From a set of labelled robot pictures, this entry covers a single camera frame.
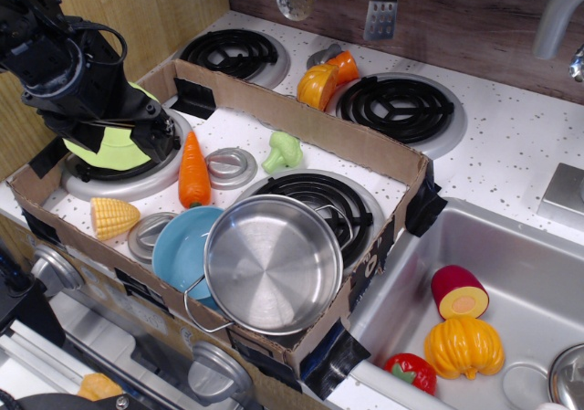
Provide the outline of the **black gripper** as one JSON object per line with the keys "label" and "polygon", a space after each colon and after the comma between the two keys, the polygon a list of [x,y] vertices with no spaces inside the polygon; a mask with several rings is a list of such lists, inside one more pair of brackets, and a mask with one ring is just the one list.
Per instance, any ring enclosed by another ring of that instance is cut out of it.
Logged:
{"label": "black gripper", "polygon": [[24,84],[22,101],[46,126],[77,146],[98,153],[106,127],[131,130],[131,140],[155,163],[181,147],[162,105],[127,81],[127,43],[103,25],[74,25],[58,41],[69,58],[65,71],[43,83]]}

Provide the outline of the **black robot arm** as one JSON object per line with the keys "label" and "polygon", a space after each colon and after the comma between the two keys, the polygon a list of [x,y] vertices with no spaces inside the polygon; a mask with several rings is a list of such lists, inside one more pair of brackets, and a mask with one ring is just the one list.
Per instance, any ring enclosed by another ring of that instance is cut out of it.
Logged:
{"label": "black robot arm", "polygon": [[131,86],[128,45],[114,29],[65,15],[61,0],[1,0],[1,69],[15,75],[22,101],[58,136],[97,152],[105,130],[120,128],[153,162],[178,146],[162,105]]}

